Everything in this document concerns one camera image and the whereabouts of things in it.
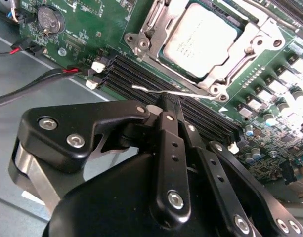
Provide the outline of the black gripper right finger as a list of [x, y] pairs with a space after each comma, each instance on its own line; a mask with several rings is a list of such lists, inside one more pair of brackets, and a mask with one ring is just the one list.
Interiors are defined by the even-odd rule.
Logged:
[[205, 202], [211, 208], [207, 213], [218, 236], [303, 237], [298, 220], [225, 146], [203, 142], [197, 129], [185, 121], [181, 104], [177, 118], [187, 158], [203, 179]]

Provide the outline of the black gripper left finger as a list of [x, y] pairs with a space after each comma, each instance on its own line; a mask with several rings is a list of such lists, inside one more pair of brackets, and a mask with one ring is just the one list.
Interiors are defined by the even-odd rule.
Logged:
[[53, 214], [74, 188], [135, 155], [150, 155], [150, 213], [163, 227], [179, 227], [189, 220], [191, 205], [178, 104], [163, 94], [154, 106], [126, 100], [29, 109], [20, 120], [9, 175]]

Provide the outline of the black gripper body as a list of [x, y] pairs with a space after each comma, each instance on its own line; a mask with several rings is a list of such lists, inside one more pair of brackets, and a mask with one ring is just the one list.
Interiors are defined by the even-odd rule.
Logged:
[[163, 229], [149, 209], [155, 159], [135, 155], [74, 188], [59, 202], [45, 237], [225, 237], [222, 219], [204, 181], [188, 172], [191, 216], [175, 230]]

